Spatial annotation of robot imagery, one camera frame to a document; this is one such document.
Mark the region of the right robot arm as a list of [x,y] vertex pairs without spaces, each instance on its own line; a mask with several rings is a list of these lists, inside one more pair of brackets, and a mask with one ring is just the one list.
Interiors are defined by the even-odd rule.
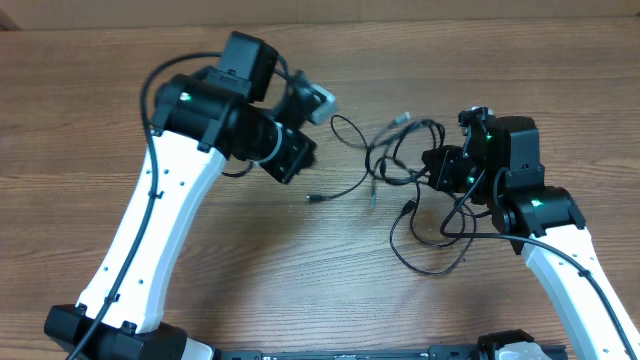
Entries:
[[426,150],[428,184],[459,193],[489,210],[507,240],[538,279],[580,359],[636,359],[639,332],[597,258],[586,219],[570,193],[545,183],[539,130],[525,116],[463,111],[461,146]]

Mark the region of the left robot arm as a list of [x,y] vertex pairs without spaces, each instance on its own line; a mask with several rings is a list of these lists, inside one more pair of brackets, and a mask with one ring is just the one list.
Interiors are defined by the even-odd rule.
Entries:
[[315,160],[301,128],[336,110],[335,96],[290,72],[265,41],[230,35],[204,66],[140,94],[146,154],[99,269],[72,304],[55,305],[45,334],[71,359],[215,360],[220,351],[164,322],[174,266],[195,215],[230,159],[286,184]]

